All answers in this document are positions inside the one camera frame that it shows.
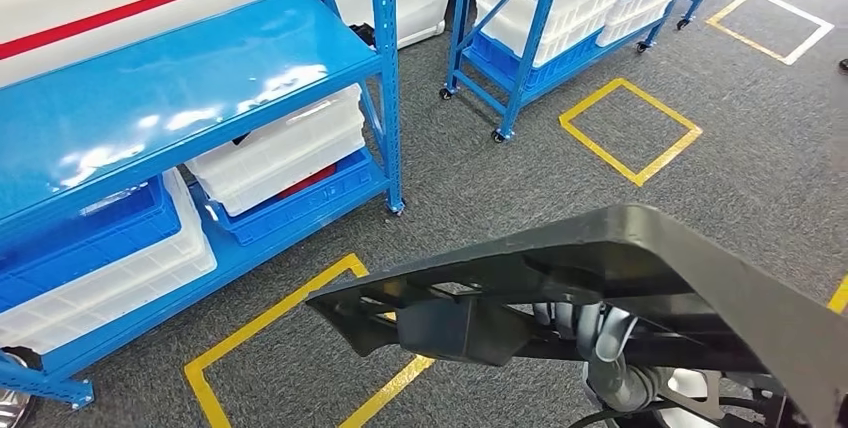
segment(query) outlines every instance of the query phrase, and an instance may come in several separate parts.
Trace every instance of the yellow floor marking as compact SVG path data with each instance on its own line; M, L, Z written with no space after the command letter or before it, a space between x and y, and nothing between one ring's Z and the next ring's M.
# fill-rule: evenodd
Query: yellow floor marking
M289 310L297 306L298 303L305 300L311 291L321 288L347 270L352 271L357 277L368 274L365 265L359 261L356 255L351 253L345 256L333 266L327 268L318 276L307 281L306 284L283 298L282 301L272 306L268 311L257 316L251 322L242 326L235 333L185 366L186 378L192 390L194 390L197 401L200 403L200 407L203 409L203 413L206 414L206 419L209 420L212 428L229 428L230 421L227 419L224 409L221 408L218 398L215 397L215 392L212 391L212 387L209 386L209 383L203 376L203 370L232 351L235 347L244 343L248 338L259 333L259 331L270 325L274 320L285 315Z
M842 279L842 284L830 298L827 307L839 314L845 312L845 308L848 307L848 275L845 275L845 278Z
M430 367L435 360L421 355L416 355L415 359L409 362L408 365L395 375L385 386L380 388L380 391L374 394L368 401L363 403L352 415L348 417L339 428L358 428L364 425L374 415L386 406L386 403L398 395L406 385L418 377L424 370Z
M601 148L597 143L589 139L585 133L580 131L574 124L571 122L574 118L577 117L580 113L586 111L587 108L594 105L601 98L607 96L612 93L616 88L624 87L630 90L636 96L642 98L651 104L654 108L662 111L669 117L671 117L676 122L680 123L684 127L686 127L689 131L683 135L679 140L677 140L669 149L667 149L663 154L658 156L654 161L648 163L648 166L642 169L639 173L633 172L630 168L624 165L624 163L618 161L614 156L612 156L609 152ZM592 93L586 99L581 101L580 103L574 105L571 109L566 111L565 113L559 116L559 123L562 127L571 134L571 136L577 138L578 141L586 145L593 153L598 155L602 160L609 163L613 168L618 170L619 173L624 175L625 178L632 181L636 184L636 186L642 186L645 182L658 171L660 171L665 165L669 164L671 160L673 160L677 155L680 154L687 146L691 145L693 141L695 141L698 136L703 132L700 128L698 128L694 123L686 119L680 113L672 110L671 108L665 106L660 100L654 98L642 91L639 87L625 80L624 78L616 78L611 82L607 83L606 86L601 88L600 90Z
M733 30L731 30L731 29L729 29L725 26L722 26L719 23L722 20L722 18L727 16L730 12L732 12L736 8L739 8L739 6L746 1L748 1L748 0L733 0L732 3L725 6L724 8L721 9L721 11L719 11L718 13L713 15L710 19L708 19L707 24L715 27L716 29L724 32L725 34L732 36L733 38L736 38L737 40L741 41L742 43L745 43L746 45L750 46L751 48L754 48L755 50L759 50L759 51L769 55L770 57L772 57L772 58L774 58L774 59L776 59L776 60L778 60L782 63L785 63L787 65L791 65L792 63L795 63L796 61L798 61L798 58L800 58L801 55L803 55L807 50L812 48L812 46L815 45L816 43L818 43L818 41L821 40L824 37L824 35L826 35L828 32L830 32L830 30L833 29L833 25L831 23L828 23L828 22L822 20L821 18L819 18L817 16L811 15L811 14L807 13L806 11L803 11L799 8L796 8L792 5L790 5L789 3L786 3L783 0L767 0L767 1L770 1L771 3L773 3L773 4L775 4L779 7L789 11L790 13L798 15L802 18L805 18L805 19L812 21L813 23L819 25L819 27L816 29L816 31L813 32L812 35L810 35L806 40L804 40L804 42L801 43L797 48L792 50L792 53L790 53L786 56L783 56L783 55L777 54L774 51L760 45L759 43L757 43L753 40L745 38L744 36L740 35L739 33L736 33L735 31L733 31Z

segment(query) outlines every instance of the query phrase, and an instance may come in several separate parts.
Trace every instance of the blue plastic crate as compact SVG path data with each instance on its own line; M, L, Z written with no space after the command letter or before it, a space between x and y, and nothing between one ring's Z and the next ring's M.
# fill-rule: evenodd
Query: blue plastic crate
M180 227L161 175L98 210L52 224L0 253L0 312L164 240Z
M523 90L532 91L537 86L544 85L551 79L557 78L567 66L582 63L583 60L600 49L595 41L601 31L603 29L592 33L539 68L531 67L527 79L524 81ZM496 70L501 75L500 78L511 86L515 84L515 74L518 72L521 59L506 45L489 38L483 32L477 32L471 41L471 49L477 58L482 59L491 69Z
M285 198L265 200L246 212L232 217L215 201L209 206L218 223L232 233L239 244L249 245L272 232L320 208L327 203L367 185L372 179L373 158L362 148L336 163L336 172Z

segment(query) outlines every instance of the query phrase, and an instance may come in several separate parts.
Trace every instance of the black cable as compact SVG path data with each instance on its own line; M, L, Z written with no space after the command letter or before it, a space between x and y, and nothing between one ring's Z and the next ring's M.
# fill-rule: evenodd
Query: black cable
M693 398L693 400L705 401L705 398ZM763 403L759 401L746 400L745 398L736 398L732 396L719 397L718 404L722 406L737 406L739 408L747 408L749 410L754 410L758 413L759 410L763 408ZM648 406L646 406L645 408L642 408L641 410L628 411L626 413L615 410L603 410L577 420L576 422L572 423L568 428L584 428L586 426L591 425L592 423L597 423L599 421L604 420L611 420L620 416L636 415L639 413L650 413L652 411L667 410L669 408L680 408L680 405L674 403L673 401L654 401L648 404Z

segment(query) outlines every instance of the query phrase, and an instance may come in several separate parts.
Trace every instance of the shelf board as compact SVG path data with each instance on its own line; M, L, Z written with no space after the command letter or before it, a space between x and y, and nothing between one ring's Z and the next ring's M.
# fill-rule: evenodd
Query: shelf board
M333 200L285 228L247 246L239 245L230 233L224 231L217 222L212 220L210 211L206 208L206 195L198 184L193 184L189 190L200 212L203 231L209 239L218 266L182 288L45 354L42 358L44 371L56 379L74 375L384 192L389 182L383 170L373 160L370 170L372 181L369 184Z
M320 0L259 0L0 89L0 239L379 70Z
M543 83L541 86L534 88L532 91L528 90L519 90L521 93L521 106L526 106L529 103L532 103L540 96L548 93L553 90L557 86L565 83L570 78L580 73L584 69L593 65L595 62L599 61L609 53L621 48L623 45L627 43L631 43L635 41L637 38L645 34L647 31L652 29L653 27L659 25L664 21L664 18L661 18L643 28L640 28L633 33L625 36L624 38L607 45L605 47L597 47L595 51L593 51L590 55L586 56L582 60L569 64L565 66L562 71L557 73L555 77L552 77L546 83ZM483 58L477 56L471 46L462 50L462 58L464 61L470 63L477 71L486 76L486 78L492 80L495 85L497 85L500 89L505 91L506 93L511 93L514 89L515 83L510 80L501 70L492 64L488 63Z

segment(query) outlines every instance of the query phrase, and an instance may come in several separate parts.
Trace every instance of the red stripe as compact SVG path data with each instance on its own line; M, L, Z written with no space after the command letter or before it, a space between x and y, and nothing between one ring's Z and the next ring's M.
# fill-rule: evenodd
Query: red stripe
M138 0L118 8L104 11L96 15L82 18L70 23L59 25L38 33L33 33L16 40L0 44L0 60L21 54L25 51L49 45L50 43L78 35L94 28L123 20L143 11L162 6L176 0Z

